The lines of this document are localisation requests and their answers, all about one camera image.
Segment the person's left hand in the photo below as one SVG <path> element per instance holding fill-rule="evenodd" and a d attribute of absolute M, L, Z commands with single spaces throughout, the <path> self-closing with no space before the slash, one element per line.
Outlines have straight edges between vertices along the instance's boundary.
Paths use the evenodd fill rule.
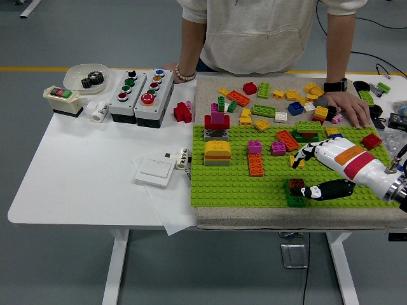
<path fill-rule="evenodd" d="M 368 103 L 349 92 L 328 92 L 324 95 L 328 105 L 340 108 L 353 127 L 370 127 L 371 118 Z"/>

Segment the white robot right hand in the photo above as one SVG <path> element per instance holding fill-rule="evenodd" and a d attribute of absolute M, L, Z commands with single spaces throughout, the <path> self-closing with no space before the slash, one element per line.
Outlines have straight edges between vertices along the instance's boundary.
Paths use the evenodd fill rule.
<path fill-rule="evenodd" d="M 396 156 L 391 166 L 351 141 L 337 137 L 303 146 L 295 155 L 293 168 L 301 160 L 315 157 L 320 163 L 335 171 L 341 179 L 331 180 L 311 187 L 292 187 L 290 192 L 313 200 L 333 200 L 350 196 L 356 185 L 370 188 L 376 197 L 385 202 L 395 201 L 406 211 L 406 172 L 396 169 Z"/>

